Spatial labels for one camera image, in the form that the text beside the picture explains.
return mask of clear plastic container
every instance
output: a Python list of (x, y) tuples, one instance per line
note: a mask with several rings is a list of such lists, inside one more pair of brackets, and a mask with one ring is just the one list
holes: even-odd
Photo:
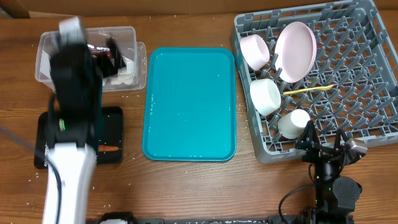
[[(140, 90), (146, 85), (147, 57), (145, 45), (136, 41), (133, 27), (100, 27), (88, 28), (87, 41), (95, 47), (106, 47), (106, 39), (113, 37), (121, 55), (125, 57), (126, 71), (103, 80), (103, 91)], [(53, 45), (58, 31), (42, 34), (37, 49), (35, 78), (55, 91), (50, 76), (50, 57), (56, 49)]]

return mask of white cup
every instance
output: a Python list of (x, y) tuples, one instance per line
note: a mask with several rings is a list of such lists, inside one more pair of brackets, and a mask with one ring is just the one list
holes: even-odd
[(259, 35), (243, 37), (239, 44), (245, 61), (253, 70), (260, 70), (269, 61), (267, 44)]
[(303, 133), (310, 119), (310, 115), (305, 110), (296, 109), (279, 120), (278, 129), (283, 137), (295, 139)]
[(280, 107), (280, 93), (270, 79), (254, 80), (250, 84), (251, 101), (257, 111), (267, 116)]

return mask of yellow spoon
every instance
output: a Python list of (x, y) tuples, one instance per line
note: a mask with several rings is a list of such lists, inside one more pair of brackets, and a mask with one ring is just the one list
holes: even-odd
[(286, 91), (286, 92), (283, 93), (283, 95), (291, 95), (291, 94), (296, 94), (296, 93), (304, 93), (304, 92), (306, 92), (306, 91), (312, 91), (312, 90), (321, 90), (321, 91), (325, 91), (325, 90), (330, 90), (330, 89), (333, 88), (334, 86), (335, 86), (335, 84), (328, 85), (328, 86), (318, 86), (318, 87), (306, 88), (306, 89), (301, 89), (301, 90)]

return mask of wooden table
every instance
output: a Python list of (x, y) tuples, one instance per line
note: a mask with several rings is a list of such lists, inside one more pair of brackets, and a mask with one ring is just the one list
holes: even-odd
[[(398, 46), (398, 12), (381, 12)], [(93, 17), (86, 27), (133, 26), (147, 56), (159, 47), (231, 49), (235, 14), (207, 16)], [(59, 19), (0, 22), (0, 125), (35, 144), (37, 119), (47, 110), (51, 90), (34, 78), (40, 35), (57, 30)], [(138, 218), (252, 218), (277, 214), (281, 198), (309, 184), (308, 164), (261, 164), (254, 157), (240, 79), (236, 75), (237, 151), (224, 163), (155, 162), (141, 149), (146, 89), (104, 93), (103, 105), (124, 113), (124, 160), (98, 166), (91, 181), (87, 217), (133, 211)], [(363, 186), (357, 223), (398, 223), (397, 145), (375, 147), (343, 174)], [(41, 223), (47, 170), (33, 166), (33, 155), (0, 136), (0, 223)], [(314, 189), (289, 197), (284, 213), (314, 206)]]

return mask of dish rack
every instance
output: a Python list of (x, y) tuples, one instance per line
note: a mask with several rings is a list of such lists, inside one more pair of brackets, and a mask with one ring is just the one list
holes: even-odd
[[(310, 73), (297, 83), (286, 83), (275, 69), (279, 34), (291, 22), (308, 25), (317, 39), (317, 57)], [(253, 71), (244, 61), (239, 41), (258, 34), (267, 43), (270, 61)], [(278, 131), (278, 120), (296, 108), (309, 113), (320, 142), (332, 146), (338, 128), (368, 147), (398, 142), (397, 54), (371, 0), (351, 0), (240, 14), (235, 17), (231, 45), (243, 84), (248, 123), (258, 161), (271, 163), (298, 159), (304, 151), (296, 139)], [(270, 78), (282, 103), (269, 116), (256, 111), (250, 96), (253, 80)], [(328, 91), (282, 95), (285, 91), (336, 84)]]

